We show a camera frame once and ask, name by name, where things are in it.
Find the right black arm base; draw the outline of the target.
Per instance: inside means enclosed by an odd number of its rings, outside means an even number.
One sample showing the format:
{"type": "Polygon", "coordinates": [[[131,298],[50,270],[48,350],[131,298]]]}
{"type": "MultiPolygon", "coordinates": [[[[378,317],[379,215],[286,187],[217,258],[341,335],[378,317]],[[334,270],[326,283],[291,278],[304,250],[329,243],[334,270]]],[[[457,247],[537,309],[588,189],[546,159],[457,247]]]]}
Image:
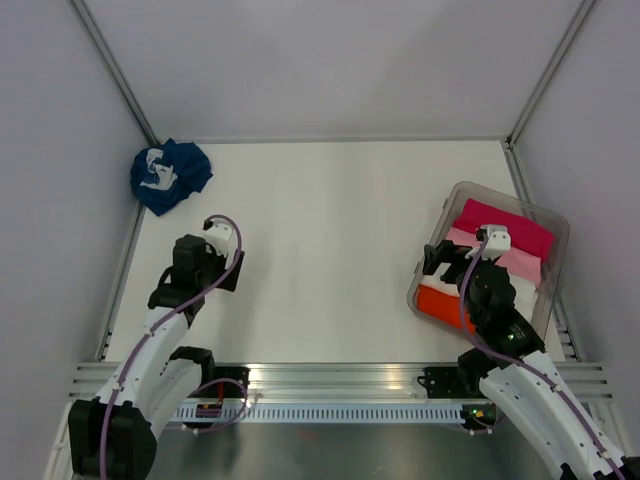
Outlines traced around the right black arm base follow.
{"type": "Polygon", "coordinates": [[[485,399],[478,385],[471,385],[457,366],[425,367],[417,383],[430,399],[485,399]]]}

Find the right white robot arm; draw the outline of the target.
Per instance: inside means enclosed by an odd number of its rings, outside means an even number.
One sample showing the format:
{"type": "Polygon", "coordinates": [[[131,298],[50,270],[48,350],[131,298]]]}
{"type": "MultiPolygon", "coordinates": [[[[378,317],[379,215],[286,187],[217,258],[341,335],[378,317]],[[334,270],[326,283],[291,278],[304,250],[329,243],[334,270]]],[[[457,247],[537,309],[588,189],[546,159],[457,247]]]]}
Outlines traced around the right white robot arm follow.
{"type": "Polygon", "coordinates": [[[541,337],[517,310],[516,289],[496,257],[449,240],[426,245],[422,271],[448,266],[461,323],[473,349],[457,362],[456,381],[492,402],[528,440],[558,479],[636,479],[639,459],[597,426],[561,377],[541,337]]]}

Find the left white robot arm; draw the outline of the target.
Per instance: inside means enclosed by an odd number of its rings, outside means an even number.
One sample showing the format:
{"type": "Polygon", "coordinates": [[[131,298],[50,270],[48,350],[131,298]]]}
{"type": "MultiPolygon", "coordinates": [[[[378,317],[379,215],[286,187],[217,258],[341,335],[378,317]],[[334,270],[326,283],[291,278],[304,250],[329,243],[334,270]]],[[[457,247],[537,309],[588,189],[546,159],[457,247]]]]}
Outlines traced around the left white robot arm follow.
{"type": "Polygon", "coordinates": [[[74,474],[89,479],[144,479],[159,437],[191,395],[222,394],[211,351],[182,345],[211,290],[234,291],[244,259],[240,237],[215,224],[179,238],[172,263],[148,300],[143,334],[89,400],[68,414],[74,474]]]}

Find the blue t-shirt with print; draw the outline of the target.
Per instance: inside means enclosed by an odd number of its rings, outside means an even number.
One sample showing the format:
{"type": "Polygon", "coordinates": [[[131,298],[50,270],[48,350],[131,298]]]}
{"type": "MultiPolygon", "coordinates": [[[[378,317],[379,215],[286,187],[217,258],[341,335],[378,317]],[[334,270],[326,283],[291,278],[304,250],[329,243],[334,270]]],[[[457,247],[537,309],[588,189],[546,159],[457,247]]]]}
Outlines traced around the blue t-shirt with print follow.
{"type": "Polygon", "coordinates": [[[162,216],[192,193],[201,193],[212,177],[211,161],[200,147],[169,138],[135,156],[130,187],[142,205],[162,216]]]}

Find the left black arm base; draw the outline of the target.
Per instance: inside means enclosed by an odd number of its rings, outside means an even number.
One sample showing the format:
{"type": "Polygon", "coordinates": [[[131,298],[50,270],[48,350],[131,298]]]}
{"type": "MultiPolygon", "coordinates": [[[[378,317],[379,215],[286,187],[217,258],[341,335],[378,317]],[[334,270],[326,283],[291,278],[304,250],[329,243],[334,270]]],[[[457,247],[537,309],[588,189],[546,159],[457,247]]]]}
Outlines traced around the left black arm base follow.
{"type": "Polygon", "coordinates": [[[216,383],[200,390],[197,396],[216,401],[241,399],[244,397],[241,389],[247,388],[250,384],[249,375],[248,367],[234,365],[217,367],[212,377],[216,383]]]}

